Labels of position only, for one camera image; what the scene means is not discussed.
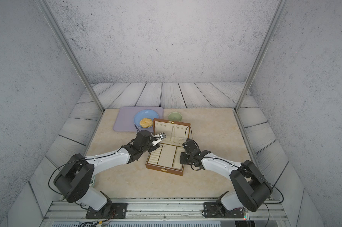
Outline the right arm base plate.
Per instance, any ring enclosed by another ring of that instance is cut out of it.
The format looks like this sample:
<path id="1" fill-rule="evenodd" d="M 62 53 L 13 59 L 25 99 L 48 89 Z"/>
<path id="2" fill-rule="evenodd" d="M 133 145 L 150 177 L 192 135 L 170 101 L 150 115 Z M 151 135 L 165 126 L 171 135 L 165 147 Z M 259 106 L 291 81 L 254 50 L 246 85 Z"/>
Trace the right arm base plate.
<path id="1" fill-rule="evenodd" d="M 220 202 L 204 202 L 202 216 L 205 218 L 245 218 L 243 208 L 229 211 Z"/>

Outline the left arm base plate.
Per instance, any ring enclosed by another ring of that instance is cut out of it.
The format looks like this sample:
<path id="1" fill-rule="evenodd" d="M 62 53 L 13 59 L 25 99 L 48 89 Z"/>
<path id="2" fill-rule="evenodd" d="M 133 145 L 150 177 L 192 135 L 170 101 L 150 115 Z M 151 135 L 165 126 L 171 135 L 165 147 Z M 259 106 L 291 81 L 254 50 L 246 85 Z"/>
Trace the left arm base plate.
<path id="1" fill-rule="evenodd" d="M 86 219 L 124 219 L 126 217 L 127 203 L 108 202 L 99 211 L 88 208 Z"/>

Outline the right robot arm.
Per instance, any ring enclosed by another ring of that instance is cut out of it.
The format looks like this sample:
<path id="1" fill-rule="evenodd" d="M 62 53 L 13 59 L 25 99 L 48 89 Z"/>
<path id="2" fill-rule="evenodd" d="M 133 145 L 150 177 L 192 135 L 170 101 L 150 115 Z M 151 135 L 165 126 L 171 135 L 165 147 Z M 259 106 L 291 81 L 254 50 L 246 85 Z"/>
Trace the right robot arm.
<path id="1" fill-rule="evenodd" d="M 216 202 L 221 212 L 239 208 L 256 212 L 272 194 L 271 183 L 265 179 L 253 162 L 249 160 L 243 163 L 233 162 L 218 157 L 208 150 L 201 151 L 192 139 L 187 139 L 182 146 L 185 149 L 180 155 L 182 164 L 213 171 L 232 182 L 234 192 L 224 193 Z"/>

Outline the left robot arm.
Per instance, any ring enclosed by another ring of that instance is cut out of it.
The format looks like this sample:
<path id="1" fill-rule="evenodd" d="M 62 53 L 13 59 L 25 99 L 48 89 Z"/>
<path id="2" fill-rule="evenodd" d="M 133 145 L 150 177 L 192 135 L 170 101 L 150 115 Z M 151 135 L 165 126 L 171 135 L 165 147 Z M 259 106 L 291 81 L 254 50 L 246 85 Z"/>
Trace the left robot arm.
<path id="1" fill-rule="evenodd" d="M 90 187 L 92 177 L 110 168 L 139 160 L 144 153 L 158 149 L 165 138 L 163 132 L 153 135 L 147 130 L 141 130 L 135 139 L 115 151 L 86 157 L 75 154 L 59 167 L 60 172 L 53 184 L 67 202 L 87 205 L 91 211 L 102 211 L 111 206 L 111 200 Z"/>

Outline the brown jewelry box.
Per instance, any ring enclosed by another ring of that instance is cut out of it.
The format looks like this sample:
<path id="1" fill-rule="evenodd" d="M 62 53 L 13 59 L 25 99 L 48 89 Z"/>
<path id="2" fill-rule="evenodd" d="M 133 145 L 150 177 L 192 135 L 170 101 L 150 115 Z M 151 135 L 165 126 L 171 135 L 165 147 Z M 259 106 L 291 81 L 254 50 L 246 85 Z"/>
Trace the brown jewelry box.
<path id="1" fill-rule="evenodd" d="M 180 163 L 180 154 L 184 152 L 182 144 L 191 138 L 191 124 L 154 119 L 154 133 L 165 133 L 166 138 L 160 147 L 151 152 L 146 161 L 146 168 L 183 176 L 184 165 Z"/>

